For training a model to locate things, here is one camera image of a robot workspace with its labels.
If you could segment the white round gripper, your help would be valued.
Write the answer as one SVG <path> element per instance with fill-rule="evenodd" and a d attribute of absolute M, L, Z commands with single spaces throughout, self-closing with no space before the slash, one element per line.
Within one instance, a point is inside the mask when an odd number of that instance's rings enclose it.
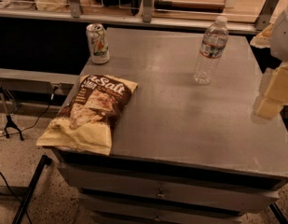
<path fill-rule="evenodd" d="M 270 37 L 270 53 L 288 62 L 288 6 L 275 20 Z M 263 119 L 273 119 L 288 104 L 288 63 L 276 69 L 267 68 L 254 102 L 254 113 Z"/>

